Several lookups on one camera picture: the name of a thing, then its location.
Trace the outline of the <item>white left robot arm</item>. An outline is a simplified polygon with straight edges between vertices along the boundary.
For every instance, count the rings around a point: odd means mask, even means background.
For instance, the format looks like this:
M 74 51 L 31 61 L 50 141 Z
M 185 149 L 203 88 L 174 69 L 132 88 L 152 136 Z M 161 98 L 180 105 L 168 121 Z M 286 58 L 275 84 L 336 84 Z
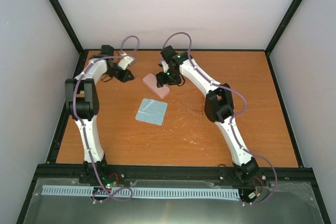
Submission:
M 98 134 L 100 103 L 96 84 L 104 75 L 120 82 L 134 79 L 128 68 L 135 59 L 125 52 L 117 55 L 114 52 L 113 47 L 103 45 L 101 52 L 89 59 L 81 73 L 65 81 L 66 110 L 79 130 L 84 150 L 84 170 L 91 171 L 91 178 L 100 184 L 108 180 L 109 170 Z

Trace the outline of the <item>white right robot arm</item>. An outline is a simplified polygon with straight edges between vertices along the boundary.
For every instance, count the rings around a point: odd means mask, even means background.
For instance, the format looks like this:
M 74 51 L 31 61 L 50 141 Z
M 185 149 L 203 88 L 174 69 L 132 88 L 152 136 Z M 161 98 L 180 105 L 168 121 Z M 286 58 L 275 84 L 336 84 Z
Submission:
M 160 52 L 163 71 L 156 74 L 156 86 L 182 86 L 189 79 L 205 97 L 204 113 L 222 133 L 232 155 L 235 176 L 246 184 L 257 173 L 259 166 L 248 150 L 234 118 L 233 90 L 226 83 L 211 78 L 188 54 L 166 46 Z

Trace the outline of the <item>pink glasses case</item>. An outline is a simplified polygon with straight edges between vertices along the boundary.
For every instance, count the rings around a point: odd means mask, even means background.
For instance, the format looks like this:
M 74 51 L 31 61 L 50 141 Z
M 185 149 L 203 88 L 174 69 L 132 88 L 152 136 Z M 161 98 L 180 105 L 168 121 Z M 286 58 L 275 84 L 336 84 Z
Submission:
M 164 99 L 170 94 L 170 88 L 168 86 L 164 85 L 161 88 L 157 87 L 156 76 L 152 73 L 147 74 L 142 81 L 160 99 Z

